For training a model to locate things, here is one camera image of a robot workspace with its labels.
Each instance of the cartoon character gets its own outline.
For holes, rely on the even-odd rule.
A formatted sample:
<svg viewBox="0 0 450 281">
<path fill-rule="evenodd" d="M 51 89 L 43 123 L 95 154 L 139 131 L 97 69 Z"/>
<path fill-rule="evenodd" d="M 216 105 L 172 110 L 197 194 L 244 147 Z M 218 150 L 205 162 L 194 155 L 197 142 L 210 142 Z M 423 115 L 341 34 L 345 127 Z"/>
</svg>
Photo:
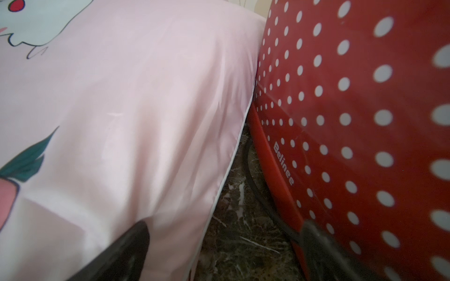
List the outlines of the cartoon character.
<svg viewBox="0 0 450 281">
<path fill-rule="evenodd" d="M 55 131 L 19 153 L 0 169 L 0 231 L 8 220 L 19 193 L 18 182 L 26 182 L 39 171 L 44 161 L 44 150 Z"/>
<path fill-rule="evenodd" d="M 0 0 L 0 36 L 12 46 L 42 46 L 55 38 L 92 0 Z"/>
</svg>

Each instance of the red plastic surface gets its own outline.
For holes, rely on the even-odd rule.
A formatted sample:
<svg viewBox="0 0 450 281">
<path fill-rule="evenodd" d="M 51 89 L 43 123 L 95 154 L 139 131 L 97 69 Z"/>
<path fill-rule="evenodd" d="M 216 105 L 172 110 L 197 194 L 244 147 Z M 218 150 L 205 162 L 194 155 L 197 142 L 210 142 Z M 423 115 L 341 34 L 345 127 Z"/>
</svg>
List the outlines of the red plastic surface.
<svg viewBox="0 0 450 281">
<path fill-rule="evenodd" d="M 258 66 L 280 214 L 387 279 L 450 278 L 449 2 L 273 0 Z"/>
<path fill-rule="evenodd" d="M 252 104 L 250 107 L 247 120 L 250 125 L 250 134 L 252 135 L 264 179 L 270 189 L 278 213 L 290 227 L 300 230 L 303 224 L 303 218 L 298 212 L 297 205 L 294 203 L 289 188 L 283 179 L 284 174 L 282 174 L 278 168 L 280 162 L 278 158 L 275 158 L 274 154 L 271 153 L 273 148 L 269 146 L 267 137 L 264 135 L 255 104 Z M 306 268 L 306 261 L 301 248 L 295 245 L 295 243 L 292 245 L 301 266 Z"/>
</svg>

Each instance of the marble floor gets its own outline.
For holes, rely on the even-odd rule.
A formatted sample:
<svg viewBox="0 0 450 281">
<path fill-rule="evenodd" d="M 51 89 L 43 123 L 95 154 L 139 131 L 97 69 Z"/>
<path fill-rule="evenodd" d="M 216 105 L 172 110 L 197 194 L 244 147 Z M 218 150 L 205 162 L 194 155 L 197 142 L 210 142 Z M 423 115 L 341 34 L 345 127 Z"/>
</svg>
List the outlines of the marble floor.
<svg viewBox="0 0 450 281">
<path fill-rule="evenodd" d="M 249 137 L 245 125 L 236 158 L 203 240 L 195 280 L 304 281 L 291 244 L 261 208 L 245 181 L 242 154 Z M 259 189 L 271 200 L 253 147 L 249 165 Z"/>
</svg>

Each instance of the pink fabric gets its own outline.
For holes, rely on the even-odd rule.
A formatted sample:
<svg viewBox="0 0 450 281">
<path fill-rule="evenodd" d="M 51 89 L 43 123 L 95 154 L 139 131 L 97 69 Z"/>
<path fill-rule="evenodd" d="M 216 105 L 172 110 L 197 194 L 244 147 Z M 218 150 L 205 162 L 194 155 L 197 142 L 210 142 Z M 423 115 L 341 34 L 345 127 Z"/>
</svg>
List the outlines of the pink fabric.
<svg viewBox="0 0 450 281">
<path fill-rule="evenodd" d="M 141 279 L 187 277 L 239 142 L 265 20 L 220 0 L 83 0 L 37 36 L 27 32 L 41 22 L 15 21 L 7 2 L 0 167 L 57 130 L 39 172 L 14 179 L 0 279 L 65 280 L 140 219 L 151 235 Z M 51 2 L 15 13 L 51 16 Z"/>
</svg>

